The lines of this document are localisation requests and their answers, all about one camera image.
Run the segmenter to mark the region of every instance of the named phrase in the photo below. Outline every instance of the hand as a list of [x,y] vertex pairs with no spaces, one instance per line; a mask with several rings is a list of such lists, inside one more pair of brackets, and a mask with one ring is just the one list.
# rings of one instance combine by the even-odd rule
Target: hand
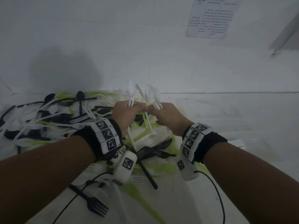
[[134,122],[135,116],[138,112],[143,112],[146,107],[145,103],[134,101],[133,107],[128,107],[129,101],[120,101],[114,105],[111,119],[117,122],[121,129],[122,137],[127,135],[128,127]]
[[163,110],[157,110],[153,105],[147,106],[144,111],[157,117],[158,125],[167,126],[174,135],[183,136],[184,131],[190,125],[194,124],[183,116],[172,103],[161,103]]

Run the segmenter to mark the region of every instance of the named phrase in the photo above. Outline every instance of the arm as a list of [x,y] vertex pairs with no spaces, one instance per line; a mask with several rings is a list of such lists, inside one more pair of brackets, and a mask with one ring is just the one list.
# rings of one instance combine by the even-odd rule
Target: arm
[[[114,119],[123,135],[145,104],[128,101],[114,106]],[[81,136],[73,136],[0,161],[0,223],[27,222],[65,190],[95,155]]]
[[[170,103],[164,110],[148,106],[177,136],[193,124]],[[204,164],[219,186],[250,223],[296,223],[299,219],[299,183],[260,158],[229,143],[211,147]]]

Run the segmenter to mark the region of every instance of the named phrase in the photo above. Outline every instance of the black cable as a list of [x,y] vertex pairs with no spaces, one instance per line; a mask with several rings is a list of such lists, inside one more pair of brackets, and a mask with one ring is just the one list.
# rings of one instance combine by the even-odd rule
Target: black cable
[[222,212],[223,212],[223,224],[224,224],[224,223],[225,223],[224,206],[223,206],[223,203],[222,203],[221,196],[220,196],[220,194],[219,194],[219,192],[218,192],[218,189],[217,189],[216,185],[214,184],[213,180],[212,180],[207,174],[205,174],[205,173],[203,173],[202,171],[199,171],[199,170],[194,171],[194,173],[198,173],[198,172],[204,174],[205,176],[207,176],[207,178],[213,183],[213,185],[214,185],[214,187],[215,187],[215,190],[216,190],[216,192],[217,192],[217,194],[218,194],[220,203],[221,203],[221,208],[222,208]]
[[[96,176],[92,181],[94,181],[95,179],[97,179],[98,177],[102,176],[103,174],[111,174],[110,171],[107,171],[107,172],[104,172],[104,173],[101,173],[99,174],[98,176]],[[83,189],[81,189],[80,192],[82,192],[87,186],[89,185],[86,185],[83,187]],[[62,215],[62,213],[65,211],[65,209],[73,202],[73,200],[79,195],[79,193],[76,194],[76,196],[73,197],[73,199],[71,199],[71,201],[62,209],[62,211],[59,213],[59,215],[55,218],[54,222],[52,224],[54,224],[58,218],[60,217],[60,215]]]

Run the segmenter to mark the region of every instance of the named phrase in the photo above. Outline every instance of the person's right hand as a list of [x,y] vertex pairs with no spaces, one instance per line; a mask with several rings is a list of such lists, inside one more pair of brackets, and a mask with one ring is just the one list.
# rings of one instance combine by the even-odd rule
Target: person's right hand
[[156,123],[168,127],[174,135],[183,136],[190,125],[194,124],[183,116],[172,103],[161,103],[163,110],[157,110],[153,105],[147,106],[144,111],[157,117]]

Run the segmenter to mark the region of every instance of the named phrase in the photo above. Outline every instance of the person's left hand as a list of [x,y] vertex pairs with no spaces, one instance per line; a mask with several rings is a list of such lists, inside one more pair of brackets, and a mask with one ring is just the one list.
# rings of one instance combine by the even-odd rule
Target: person's left hand
[[128,107],[129,101],[120,101],[114,105],[111,119],[117,122],[121,129],[122,137],[127,135],[128,127],[134,122],[135,116],[138,112],[143,112],[146,103],[134,101],[133,107]]

